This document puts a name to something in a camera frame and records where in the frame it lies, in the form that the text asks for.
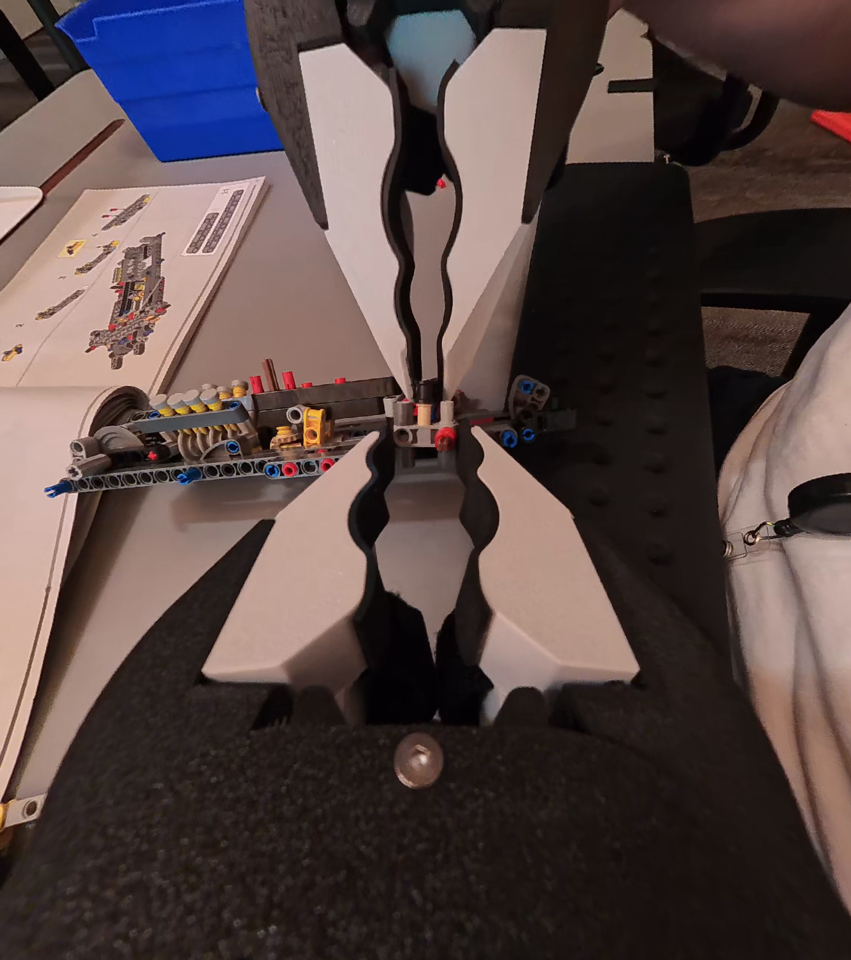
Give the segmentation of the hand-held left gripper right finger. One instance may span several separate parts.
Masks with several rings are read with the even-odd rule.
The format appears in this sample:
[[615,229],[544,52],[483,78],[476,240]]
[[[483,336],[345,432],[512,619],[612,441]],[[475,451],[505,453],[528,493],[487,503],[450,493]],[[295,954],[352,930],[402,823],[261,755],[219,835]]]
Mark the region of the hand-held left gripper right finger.
[[482,428],[463,428],[461,656],[493,692],[631,681],[635,655],[571,512]]

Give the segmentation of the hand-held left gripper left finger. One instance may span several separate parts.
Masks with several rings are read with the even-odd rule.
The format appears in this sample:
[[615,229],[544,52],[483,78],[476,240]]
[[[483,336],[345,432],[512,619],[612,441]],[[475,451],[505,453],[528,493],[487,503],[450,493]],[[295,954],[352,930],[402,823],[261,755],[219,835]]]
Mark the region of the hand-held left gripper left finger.
[[341,698],[383,657],[390,628],[375,543],[391,480],[391,435],[372,431],[278,514],[204,678]]

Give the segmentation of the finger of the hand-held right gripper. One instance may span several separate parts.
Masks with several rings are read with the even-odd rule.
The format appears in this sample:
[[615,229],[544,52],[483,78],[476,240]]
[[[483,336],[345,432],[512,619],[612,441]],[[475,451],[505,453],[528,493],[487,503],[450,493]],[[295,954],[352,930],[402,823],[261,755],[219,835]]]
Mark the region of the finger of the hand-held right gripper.
[[346,43],[299,54],[327,219],[326,240],[399,388],[411,390],[395,305],[400,261],[384,181],[396,141],[392,93]]
[[450,398],[473,366],[489,324],[480,299],[518,234],[547,32],[493,29],[451,72],[440,102],[456,214],[443,261],[441,341]]

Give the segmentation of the lego chassis assembly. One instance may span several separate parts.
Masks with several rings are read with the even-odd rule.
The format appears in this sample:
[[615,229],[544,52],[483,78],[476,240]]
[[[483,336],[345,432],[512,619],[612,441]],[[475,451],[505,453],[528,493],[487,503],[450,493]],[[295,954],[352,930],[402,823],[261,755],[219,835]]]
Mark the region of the lego chassis assembly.
[[391,376],[264,390],[261,378],[225,387],[157,394],[70,444],[71,462],[44,495],[97,493],[259,476],[273,481],[327,473],[371,433],[391,435],[408,465],[456,449],[461,429],[478,426],[505,450],[576,427],[545,382],[516,376],[498,409],[460,391],[426,402],[401,394]]

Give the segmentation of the lego instruction booklet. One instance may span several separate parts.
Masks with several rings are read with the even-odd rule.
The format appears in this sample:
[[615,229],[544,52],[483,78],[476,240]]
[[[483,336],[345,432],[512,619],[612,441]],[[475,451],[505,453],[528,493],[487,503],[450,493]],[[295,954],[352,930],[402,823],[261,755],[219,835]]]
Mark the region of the lego instruction booklet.
[[168,385],[263,176],[87,190],[0,292],[0,801],[17,766],[78,497],[70,442]]

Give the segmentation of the person's right forearm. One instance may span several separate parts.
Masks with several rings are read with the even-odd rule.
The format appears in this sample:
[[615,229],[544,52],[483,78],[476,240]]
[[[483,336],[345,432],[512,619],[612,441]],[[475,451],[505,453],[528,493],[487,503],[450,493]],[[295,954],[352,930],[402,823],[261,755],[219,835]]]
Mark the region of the person's right forearm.
[[851,1],[611,1],[619,9],[781,99],[851,112]]

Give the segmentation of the blue storage bin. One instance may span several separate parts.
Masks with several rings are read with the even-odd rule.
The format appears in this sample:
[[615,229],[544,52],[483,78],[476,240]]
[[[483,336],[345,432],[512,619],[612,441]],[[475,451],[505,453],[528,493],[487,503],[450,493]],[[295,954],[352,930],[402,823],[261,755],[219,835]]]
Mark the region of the blue storage bin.
[[88,1],[58,28],[160,161],[283,149],[241,1]]

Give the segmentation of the black perforated panel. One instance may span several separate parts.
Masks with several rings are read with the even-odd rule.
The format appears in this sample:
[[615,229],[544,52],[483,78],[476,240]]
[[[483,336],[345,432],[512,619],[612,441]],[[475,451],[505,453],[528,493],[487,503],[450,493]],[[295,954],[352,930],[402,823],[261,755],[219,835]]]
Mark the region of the black perforated panel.
[[513,373],[574,428],[517,458],[573,514],[643,650],[732,671],[687,173],[570,165],[539,211]]

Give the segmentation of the person in white shirt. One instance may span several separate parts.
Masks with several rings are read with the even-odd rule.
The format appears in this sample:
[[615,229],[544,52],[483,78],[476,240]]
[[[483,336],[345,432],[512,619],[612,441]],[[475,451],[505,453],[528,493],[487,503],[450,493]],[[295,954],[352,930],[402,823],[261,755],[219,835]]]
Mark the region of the person in white shirt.
[[[851,474],[851,304],[731,444],[724,532],[784,519],[792,489],[832,474]],[[728,570],[756,712],[851,912],[851,536],[781,539]]]

